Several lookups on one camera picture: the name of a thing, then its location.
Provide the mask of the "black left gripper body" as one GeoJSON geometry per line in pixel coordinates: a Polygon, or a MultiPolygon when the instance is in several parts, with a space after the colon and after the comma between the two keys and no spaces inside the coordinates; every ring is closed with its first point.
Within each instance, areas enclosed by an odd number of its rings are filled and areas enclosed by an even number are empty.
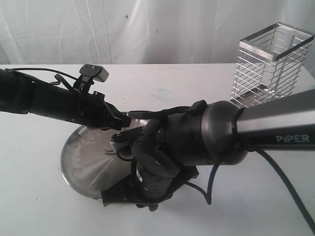
{"type": "Polygon", "coordinates": [[[78,97],[76,123],[92,129],[121,130],[129,127],[131,118],[105,101],[100,92],[85,93],[78,97]]]}

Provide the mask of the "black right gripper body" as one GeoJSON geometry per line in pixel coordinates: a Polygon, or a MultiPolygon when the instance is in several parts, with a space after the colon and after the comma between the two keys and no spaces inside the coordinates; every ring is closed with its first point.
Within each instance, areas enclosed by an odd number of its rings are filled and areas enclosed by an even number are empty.
{"type": "Polygon", "coordinates": [[[136,174],[130,174],[122,180],[119,188],[118,203],[158,204],[169,199],[186,182],[197,177],[196,167],[186,167],[174,178],[152,176],[144,171],[142,181],[136,174]]]}

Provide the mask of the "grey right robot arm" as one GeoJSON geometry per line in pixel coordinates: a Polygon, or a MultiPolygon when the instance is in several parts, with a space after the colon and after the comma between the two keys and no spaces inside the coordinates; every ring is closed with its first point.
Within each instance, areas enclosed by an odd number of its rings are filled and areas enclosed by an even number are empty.
{"type": "Polygon", "coordinates": [[[135,204],[154,211],[198,176],[198,166],[216,170],[236,165],[255,147],[314,150],[315,92],[247,108],[199,101],[187,112],[162,115],[113,135],[111,145],[116,154],[130,152],[131,170],[102,191],[103,204],[135,204]]]}

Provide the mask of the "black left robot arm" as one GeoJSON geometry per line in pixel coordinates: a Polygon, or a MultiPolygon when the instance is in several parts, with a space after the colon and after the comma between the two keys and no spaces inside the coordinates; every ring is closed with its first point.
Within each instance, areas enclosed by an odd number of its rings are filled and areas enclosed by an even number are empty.
{"type": "Polygon", "coordinates": [[[105,82],[109,73],[97,65],[85,64],[70,85],[60,72],[57,82],[44,82],[14,69],[0,71],[0,110],[2,112],[58,119],[92,129],[129,127],[131,118],[105,102],[102,93],[89,93],[94,81],[105,82]]]}

